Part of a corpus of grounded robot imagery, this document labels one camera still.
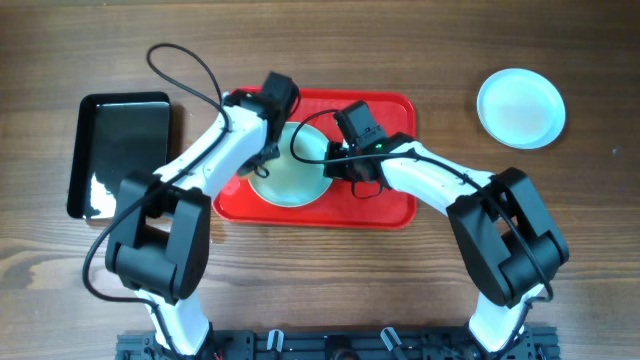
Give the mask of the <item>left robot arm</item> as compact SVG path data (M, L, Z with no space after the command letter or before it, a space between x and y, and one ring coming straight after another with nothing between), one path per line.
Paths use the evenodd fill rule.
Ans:
M259 91L225 96L214 124L175 160L121 182L105 266L147 307L159 356L221 358L197 292L212 202L235 175L268 176L299 97L291 78L272 72Z

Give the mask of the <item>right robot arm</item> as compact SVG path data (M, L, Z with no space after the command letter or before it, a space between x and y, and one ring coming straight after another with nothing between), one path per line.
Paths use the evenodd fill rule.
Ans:
M479 290L468 330L486 354L506 354L523 335L532 305L553 299L550 282L569 259L532 181L517 168L474 170L430 152L408 134L389 136L363 101L332 115L343 142L327 150L327 175L376 182L444 214Z

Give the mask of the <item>light blue plate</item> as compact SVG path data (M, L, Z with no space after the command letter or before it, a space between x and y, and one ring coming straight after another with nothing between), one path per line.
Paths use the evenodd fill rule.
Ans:
M566 106L556 86L523 68L507 68L490 75L478 90L476 112L491 137L520 150L552 144L567 121Z
M332 184L323 176L323 165L306 164L296 160L290 152L292 135L297 122L287 122L278 148L280 156L266 163L270 175L249 178L252 190L264 201L279 207L300 207L319 199ZM329 140L319 130L304 125L297 133L294 151L302 158L323 160Z

